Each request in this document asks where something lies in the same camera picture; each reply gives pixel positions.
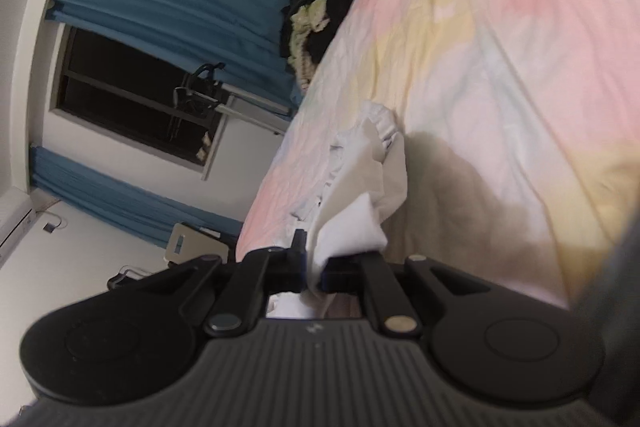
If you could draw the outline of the light grey trousers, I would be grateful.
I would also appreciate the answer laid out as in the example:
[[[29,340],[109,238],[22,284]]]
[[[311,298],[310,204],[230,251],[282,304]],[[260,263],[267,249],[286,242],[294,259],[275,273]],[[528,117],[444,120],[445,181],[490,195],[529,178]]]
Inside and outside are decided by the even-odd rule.
[[[267,317],[358,317],[357,299],[345,291],[320,291],[320,275],[333,258],[384,251],[388,240],[382,223],[405,202],[407,191],[405,138],[394,113],[364,102],[356,124],[334,136],[321,183],[291,211],[292,228],[307,232],[307,288],[272,296]]]

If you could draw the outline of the metal clothes rack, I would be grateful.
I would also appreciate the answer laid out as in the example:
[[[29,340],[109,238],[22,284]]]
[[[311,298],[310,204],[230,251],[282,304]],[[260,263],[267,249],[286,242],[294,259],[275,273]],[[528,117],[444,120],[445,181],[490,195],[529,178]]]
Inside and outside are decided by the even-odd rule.
[[[285,135],[292,110],[282,104],[250,93],[216,79],[226,64],[205,63],[186,74],[182,85],[175,87],[172,103],[185,112],[194,108],[203,117],[209,113],[244,121],[275,135]]]

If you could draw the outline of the beige chair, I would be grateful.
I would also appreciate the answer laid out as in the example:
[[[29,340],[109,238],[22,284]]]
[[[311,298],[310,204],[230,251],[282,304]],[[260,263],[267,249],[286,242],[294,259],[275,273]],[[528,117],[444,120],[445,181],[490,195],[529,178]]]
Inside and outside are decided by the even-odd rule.
[[[170,265],[180,265],[192,259],[216,255],[222,262],[235,262],[234,236],[189,223],[176,223],[167,243],[164,259]]]

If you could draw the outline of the blue curtain left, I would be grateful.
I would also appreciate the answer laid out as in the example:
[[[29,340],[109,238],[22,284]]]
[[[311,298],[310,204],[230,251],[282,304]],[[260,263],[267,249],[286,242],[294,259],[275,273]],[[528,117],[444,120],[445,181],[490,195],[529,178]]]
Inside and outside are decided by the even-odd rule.
[[[177,223],[236,239],[242,223],[116,180],[64,156],[33,146],[30,183],[120,231],[156,246],[168,244]]]

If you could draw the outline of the dark window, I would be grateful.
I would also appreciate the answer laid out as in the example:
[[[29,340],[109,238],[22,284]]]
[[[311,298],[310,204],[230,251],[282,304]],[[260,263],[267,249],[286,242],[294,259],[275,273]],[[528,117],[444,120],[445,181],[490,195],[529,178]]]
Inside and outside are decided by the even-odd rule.
[[[222,115],[186,94],[189,77],[131,46],[70,28],[54,107],[201,170]]]

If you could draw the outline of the white air conditioner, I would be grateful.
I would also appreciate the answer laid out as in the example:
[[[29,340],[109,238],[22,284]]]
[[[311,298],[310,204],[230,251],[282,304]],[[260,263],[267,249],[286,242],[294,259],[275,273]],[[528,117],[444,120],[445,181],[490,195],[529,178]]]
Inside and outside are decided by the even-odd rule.
[[[12,254],[36,217],[32,199],[19,188],[11,187],[0,199],[1,262]]]

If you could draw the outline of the pastel tie-dye bed sheet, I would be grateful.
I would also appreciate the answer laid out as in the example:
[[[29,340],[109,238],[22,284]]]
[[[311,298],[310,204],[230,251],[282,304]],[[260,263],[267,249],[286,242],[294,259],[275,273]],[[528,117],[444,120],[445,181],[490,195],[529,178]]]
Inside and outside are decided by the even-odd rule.
[[[639,205],[639,0],[354,0],[244,221],[288,243],[371,101],[404,134],[392,261],[424,254],[557,306]]]

